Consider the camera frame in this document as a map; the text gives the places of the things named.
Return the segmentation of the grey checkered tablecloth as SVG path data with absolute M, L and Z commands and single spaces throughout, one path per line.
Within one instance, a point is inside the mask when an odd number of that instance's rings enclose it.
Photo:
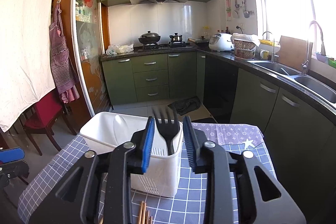
M 193 127 L 205 132 L 207 138 L 230 152 L 241 153 L 251 150 L 271 174 L 274 167 L 261 130 L 248 124 L 210 124 L 193 122 Z M 31 214 L 52 190 L 62 176 L 88 150 L 97 151 L 100 143 L 82 136 L 66 145 L 29 183 L 18 201 L 18 215 L 27 223 Z M 177 193 L 167 198 L 131 191 L 133 213 L 145 201 L 154 218 L 154 223 L 202 223 L 205 211 L 205 174 L 194 174 L 187 162 L 186 150 L 182 150 L 180 180 Z

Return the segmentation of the white rice cooker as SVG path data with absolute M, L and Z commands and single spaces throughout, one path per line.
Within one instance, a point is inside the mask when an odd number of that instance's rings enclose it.
M 217 33 L 211 36 L 209 41 L 209 48 L 217 52 L 230 52 L 234 49 L 231 42 L 231 34 Z

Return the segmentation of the red wooden chair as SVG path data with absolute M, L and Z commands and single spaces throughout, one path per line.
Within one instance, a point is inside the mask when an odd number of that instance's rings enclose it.
M 25 121 L 23 130 L 40 156 L 42 156 L 42 152 L 34 140 L 33 134 L 46 135 L 58 151 L 62 150 L 54 139 L 54 132 L 52 131 L 52 126 L 59 117 L 62 117 L 71 134 L 77 135 L 68 118 L 64 114 L 63 104 L 56 89 L 50 91 L 38 102 L 36 102 L 33 105 L 33 109 L 34 113 Z

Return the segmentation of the black plastic fork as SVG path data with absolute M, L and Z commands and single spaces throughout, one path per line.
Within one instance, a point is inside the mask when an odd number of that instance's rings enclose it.
M 167 145 L 167 153 L 170 156 L 174 154 L 173 139 L 177 136 L 180 130 L 178 114 L 175 108 L 173 108 L 174 119 L 172 120 L 168 108 L 165 108 L 165 112 L 167 115 L 167 121 L 165 121 L 162 109 L 158 109 L 157 112 L 155 111 L 155 108 L 152 108 L 152 111 L 154 114 L 154 119 L 156 122 L 158 132 L 161 135 L 161 137 L 165 139 Z

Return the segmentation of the steel kitchen faucet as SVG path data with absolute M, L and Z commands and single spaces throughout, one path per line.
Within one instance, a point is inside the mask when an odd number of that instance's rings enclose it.
M 323 38 L 323 30 L 320 24 L 316 20 L 312 20 L 309 23 L 309 26 L 316 26 L 319 29 L 319 34 L 320 34 L 320 41 L 321 41 L 321 49 L 319 52 L 317 52 L 317 41 L 311 43 L 309 40 L 305 41 L 305 59 L 304 62 L 301 64 L 302 66 L 302 71 L 301 74 L 303 76 L 307 75 L 307 72 L 309 70 L 309 63 L 311 61 L 311 57 L 313 54 L 319 53 L 322 56 L 326 56 L 326 50 L 325 50 L 325 43 L 324 43 L 324 38 Z

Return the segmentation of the wooden cutting board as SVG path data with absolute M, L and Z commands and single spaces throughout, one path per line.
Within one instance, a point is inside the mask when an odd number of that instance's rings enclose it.
M 278 62 L 298 71 L 306 60 L 306 41 L 287 36 L 280 37 L 280 49 L 277 52 Z

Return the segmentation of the small black pot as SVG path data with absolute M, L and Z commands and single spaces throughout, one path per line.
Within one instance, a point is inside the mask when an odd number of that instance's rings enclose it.
M 183 42 L 183 36 L 177 32 L 169 36 L 171 43 L 181 43 Z

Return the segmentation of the white hanging cloth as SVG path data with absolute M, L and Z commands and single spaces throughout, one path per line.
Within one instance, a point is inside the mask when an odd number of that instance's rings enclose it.
M 1 0 L 1 130 L 55 88 L 50 68 L 52 0 Z

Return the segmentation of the patterned covered basket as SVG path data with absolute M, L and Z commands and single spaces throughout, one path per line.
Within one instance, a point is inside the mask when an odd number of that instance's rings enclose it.
M 257 35 L 233 33 L 231 42 L 234 45 L 235 57 L 243 60 L 253 60 L 256 47 L 260 46 L 260 40 Z

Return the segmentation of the green lower kitchen cabinets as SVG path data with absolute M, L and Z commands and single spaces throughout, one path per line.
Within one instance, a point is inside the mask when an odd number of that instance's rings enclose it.
M 219 123 L 257 126 L 275 174 L 309 223 L 335 223 L 335 105 L 228 53 L 100 57 L 112 105 L 197 96 Z

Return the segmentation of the dark floor mat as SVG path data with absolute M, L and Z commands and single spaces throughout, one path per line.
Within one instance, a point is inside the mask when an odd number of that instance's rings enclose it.
M 201 101 L 197 96 L 187 99 L 175 101 L 168 105 L 171 110 L 175 110 L 177 114 L 183 116 L 189 112 L 198 110 L 201 106 Z

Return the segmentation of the steel double sink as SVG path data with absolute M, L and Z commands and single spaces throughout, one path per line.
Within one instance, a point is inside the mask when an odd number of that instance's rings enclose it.
M 285 77 L 319 98 L 322 98 L 327 103 L 335 105 L 335 90 L 313 77 L 303 75 L 301 72 L 293 68 L 279 63 L 273 63 L 271 61 L 254 60 L 248 62 Z

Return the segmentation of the black wok with lid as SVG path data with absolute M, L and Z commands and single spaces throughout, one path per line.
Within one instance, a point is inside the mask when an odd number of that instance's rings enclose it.
M 147 44 L 157 44 L 161 39 L 161 36 L 155 32 L 148 31 L 145 34 L 142 34 L 138 40 L 141 44 L 147 45 Z

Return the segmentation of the light wooden chopstick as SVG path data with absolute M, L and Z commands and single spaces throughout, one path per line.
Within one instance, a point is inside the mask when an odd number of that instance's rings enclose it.
M 144 203 L 144 201 L 141 202 L 141 206 L 139 208 L 139 214 L 138 214 L 138 224 L 141 224 L 141 218 L 142 218 L 142 204 Z
M 145 217 L 145 215 L 146 215 L 146 203 L 144 202 L 143 204 L 142 204 L 142 218 L 141 218 L 141 224 L 146 224 L 145 223 L 145 219 L 146 219 L 146 217 Z

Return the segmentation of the white plastic bags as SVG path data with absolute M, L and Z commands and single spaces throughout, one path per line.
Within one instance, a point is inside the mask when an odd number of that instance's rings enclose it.
M 105 51 L 106 55 L 108 56 L 114 56 L 114 55 L 120 55 L 124 53 L 130 53 L 134 51 L 134 44 L 125 44 L 125 45 L 109 45 L 107 50 Z

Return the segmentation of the hanging ladle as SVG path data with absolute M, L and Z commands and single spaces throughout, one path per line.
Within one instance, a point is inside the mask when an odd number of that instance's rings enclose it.
M 247 0 L 243 0 L 243 15 L 244 18 L 249 18 L 249 11 L 247 10 Z

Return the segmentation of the checkered hanging apron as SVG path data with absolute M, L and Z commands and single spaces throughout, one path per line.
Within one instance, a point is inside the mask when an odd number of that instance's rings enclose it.
M 57 2 L 54 9 L 54 20 L 49 26 L 50 63 L 59 97 L 64 104 L 67 104 L 80 97 L 76 88 L 79 78 L 70 58 L 61 13 L 60 2 Z

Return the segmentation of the yellow mug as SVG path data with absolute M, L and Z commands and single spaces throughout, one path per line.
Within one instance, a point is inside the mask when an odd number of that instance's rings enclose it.
M 269 59 L 269 51 L 268 50 L 260 50 L 260 59 L 268 60 Z

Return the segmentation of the glass sliding door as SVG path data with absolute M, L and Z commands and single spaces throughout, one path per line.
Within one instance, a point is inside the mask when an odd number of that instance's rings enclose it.
M 72 43 L 84 101 L 91 117 L 110 108 L 100 56 L 104 53 L 100 0 L 71 0 Z

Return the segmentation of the black frying pan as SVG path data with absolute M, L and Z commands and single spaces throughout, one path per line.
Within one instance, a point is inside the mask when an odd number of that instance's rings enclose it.
M 193 38 L 188 38 L 189 42 L 194 43 L 198 47 L 206 47 L 209 45 L 209 39 L 205 38 L 204 36 L 201 36 L 200 38 L 193 39 Z

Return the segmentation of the brown ridged chopstick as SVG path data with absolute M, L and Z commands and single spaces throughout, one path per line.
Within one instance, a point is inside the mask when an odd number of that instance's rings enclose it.
M 150 222 L 150 211 L 149 211 L 149 210 L 146 211 L 146 215 L 145 215 L 145 217 L 146 217 L 146 219 L 145 219 L 145 223 L 146 223 L 146 224 L 149 224 L 149 222 Z

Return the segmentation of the white plastic utensil holder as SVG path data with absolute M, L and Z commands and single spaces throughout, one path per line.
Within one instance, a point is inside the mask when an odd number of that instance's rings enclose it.
M 165 139 L 159 133 L 155 119 L 133 115 L 101 112 L 91 118 L 81 129 L 82 136 L 89 147 L 97 154 L 112 152 L 117 147 L 132 143 L 138 146 L 135 132 L 144 131 L 153 140 L 151 152 L 140 152 L 147 159 L 144 174 L 131 174 L 131 188 L 162 197 L 174 197 L 181 177 L 181 154 L 183 127 L 173 137 L 173 153 L 168 153 Z

